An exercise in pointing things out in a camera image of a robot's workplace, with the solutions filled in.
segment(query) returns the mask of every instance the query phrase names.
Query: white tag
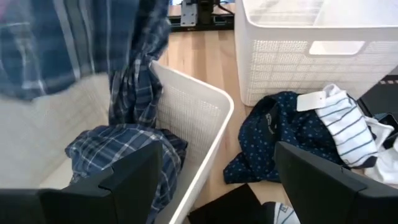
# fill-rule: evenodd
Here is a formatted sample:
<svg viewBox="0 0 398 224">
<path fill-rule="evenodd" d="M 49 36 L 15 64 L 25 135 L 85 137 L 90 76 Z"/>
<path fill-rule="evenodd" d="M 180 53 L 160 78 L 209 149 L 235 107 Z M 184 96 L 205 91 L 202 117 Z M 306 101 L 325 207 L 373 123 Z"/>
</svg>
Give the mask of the white tag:
<svg viewBox="0 0 398 224">
<path fill-rule="evenodd" d="M 297 111 L 307 111 L 326 106 L 326 92 L 316 91 L 297 97 Z"/>
</svg>

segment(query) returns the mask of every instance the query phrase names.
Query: laundry basket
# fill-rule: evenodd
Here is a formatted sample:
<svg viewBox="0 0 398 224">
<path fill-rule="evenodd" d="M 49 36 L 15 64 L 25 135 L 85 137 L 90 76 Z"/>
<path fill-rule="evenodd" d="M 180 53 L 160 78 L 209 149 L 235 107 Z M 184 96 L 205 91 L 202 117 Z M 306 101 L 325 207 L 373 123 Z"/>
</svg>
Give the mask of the laundry basket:
<svg viewBox="0 0 398 224">
<path fill-rule="evenodd" d="M 359 98 L 398 65 L 398 1 L 239 0 L 241 99 L 336 83 Z"/>
<path fill-rule="evenodd" d="M 222 90 L 157 62 L 151 69 L 164 85 L 158 126 L 188 141 L 173 200 L 155 222 L 181 223 L 209 175 L 234 106 Z M 66 146 L 82 131 L 107 123 L 108 78 L 91 77 L 33 103 L 1 101 L 0 187 L 61 189 L 72 177 Z"/>
</svg>

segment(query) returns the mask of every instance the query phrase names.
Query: wooden floor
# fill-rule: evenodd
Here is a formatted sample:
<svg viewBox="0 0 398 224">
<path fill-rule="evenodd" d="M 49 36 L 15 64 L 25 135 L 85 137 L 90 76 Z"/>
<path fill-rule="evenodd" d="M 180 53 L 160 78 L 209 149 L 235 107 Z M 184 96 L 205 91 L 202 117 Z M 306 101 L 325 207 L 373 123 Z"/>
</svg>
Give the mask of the wooden floor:
<svg viewBox="0 0 398 224">
<path fill-rule="evenodd" d="M 240 99 L 234 46 L 233 31 L 173 33 L 169 47 L 160 59 L 163 65 L 225 90 L 235 104 L 210 177 L 195 203 L 196 208 L 239 187 L 238 184 L 226 185 L 223 180 L 223 169 L 241 151 L 238 131 L 251 110 Z M 289 203 L 280 184 L 264 181 L 250 186 L 261 203 Z"/>
</svg>

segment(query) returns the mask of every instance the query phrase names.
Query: desk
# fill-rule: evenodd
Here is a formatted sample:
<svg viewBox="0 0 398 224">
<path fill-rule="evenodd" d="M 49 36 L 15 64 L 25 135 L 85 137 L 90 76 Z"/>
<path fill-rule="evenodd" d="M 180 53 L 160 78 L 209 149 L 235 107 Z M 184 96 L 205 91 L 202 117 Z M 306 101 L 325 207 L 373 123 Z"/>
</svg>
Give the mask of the desk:
<svg viewBox="0 0 398 224">
<path fill-rule="evenodd" d="M 240 99 L 234 32 L 228 30 L 173 33 L 169 38 L 169 47 L 159 61 L 162 65 L 225 90 L 234 100 L 235 110 L 215 164 L 195 202 L 194 208 L 198 208 L 240 186 L 226 185 L 223 180 L 223 169 L 241 151 L 238 132 L 251 111 Z M 281 184 L 263 181 L 249 185 L 261 203 L 289 201 Z"/>
</svg>

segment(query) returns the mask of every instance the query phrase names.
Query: plaid shirt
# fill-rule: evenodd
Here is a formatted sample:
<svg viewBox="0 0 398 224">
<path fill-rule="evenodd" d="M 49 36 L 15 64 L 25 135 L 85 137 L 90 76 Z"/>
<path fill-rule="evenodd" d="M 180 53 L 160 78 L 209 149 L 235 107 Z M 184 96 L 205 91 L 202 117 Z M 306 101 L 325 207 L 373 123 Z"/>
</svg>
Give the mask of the plaid shirt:
<svg viewBox="0 0 398 224">
<path fill-rule="evenodd" d="M 172 199 L 187 143 L 155 129 L 162 85 L 149 70 L 167 45 L 168 0 L 3 0 L 0 93 L 31 100 L 95 73 L 109 75 L 109 126 L 67 148 L 71 183 L 152 141 L 163 143 L 162 176 L 148 223 Z"/>
</svg>

